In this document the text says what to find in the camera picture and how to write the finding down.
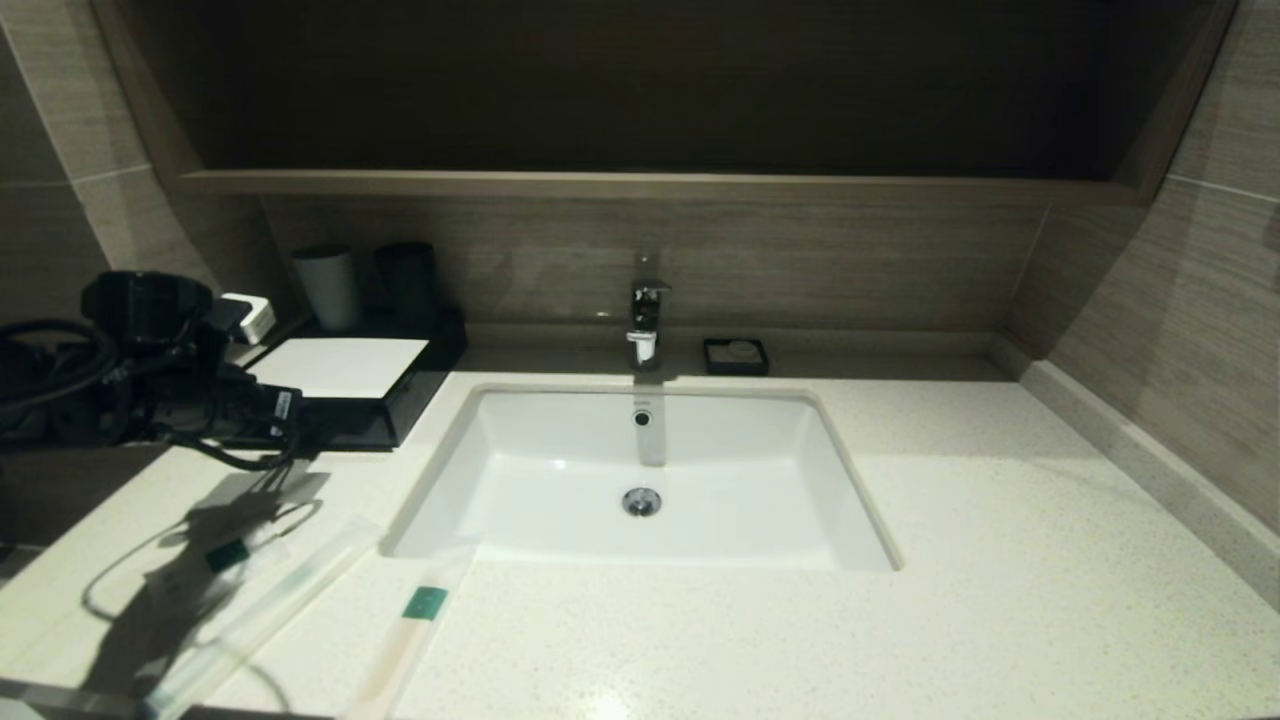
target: drain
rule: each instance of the drain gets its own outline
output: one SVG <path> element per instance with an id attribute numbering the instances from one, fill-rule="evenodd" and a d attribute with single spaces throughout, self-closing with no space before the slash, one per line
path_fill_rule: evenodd
<path id="1" fill-rule="evenodd" d="M 622 496 L 622 509 L 636 518 L 648 518 L 662 510 L 662 496 L 649 488 L 628 489 Z"/>

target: white sink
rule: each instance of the white sink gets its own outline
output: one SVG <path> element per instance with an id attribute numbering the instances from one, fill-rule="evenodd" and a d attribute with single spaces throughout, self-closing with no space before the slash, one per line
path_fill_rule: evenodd
<path id="1" fill-rule="evenodd" d="M 660 507 L 628 512 L 636 488 Z M 385 548 L 433 557 L 466 537 L 488 560 L 895 569 L 803 397 L 477 392 Z"/>

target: black soap dish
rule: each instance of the black soap dish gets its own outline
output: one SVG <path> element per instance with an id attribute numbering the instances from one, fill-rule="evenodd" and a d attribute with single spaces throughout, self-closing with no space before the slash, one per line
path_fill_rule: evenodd
<path id="1" fill-rule="evenodd" d="M 764 343 L 744 338 L 708 338 L 703 341 L 709 375 L 768 375 L 769 356 Z"/>

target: wooden shelf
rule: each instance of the wooden shelf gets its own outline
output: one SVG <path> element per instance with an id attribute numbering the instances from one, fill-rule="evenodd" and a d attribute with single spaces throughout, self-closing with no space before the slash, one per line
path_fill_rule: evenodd
<path id="1" fill-rule="evenodd" d="M 174 192 L 1037 205 L 1153 199 L 1235 0 L 466 5 L 95 0 Z"/>

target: wood-grain tile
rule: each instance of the wood-grain tile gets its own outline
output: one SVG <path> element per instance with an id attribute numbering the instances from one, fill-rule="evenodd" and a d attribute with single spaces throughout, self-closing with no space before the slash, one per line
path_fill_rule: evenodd
<path id="1" fill-rule="evenodd" d="M 973 205 L 270 197 L 284 251 L 422 240 L 471 322 L 621 318 L 660 254 L 682 324 L 992 329 L 1042 209 Z"/>
<path id="2" fill-rule="evenodd" d="M 0 324 L 79 318 L 81 290 L 106 269 L 70 186 L 0 188 Z"/>
<path id="3" fill-rule="evenodd" d="M 1011 327 L 1280 530 L 1280 204 L 1055 209 Z"/>
<path id="4" fill-rule="evenodd" d="M 0 32 L 0 186 L 65 181 L 22 70 Z"/>
<path id="5" fill-rule="evenodd" d="M 111 268 L 160 270 L 296 311 L 293 291 L 256 197 L 166 195 L 150 168 L 76 183 Z"/>
<path id="6" fill-rule="evenodd" d="M 0 0 L 0 20 L 72 179 L 147 161 L 88 0 Z"/>
<path id="7" fill-rule="evenodd" d="M 1280 199 L 1280 0 L 1243 0 L 1175 174 Z"/>

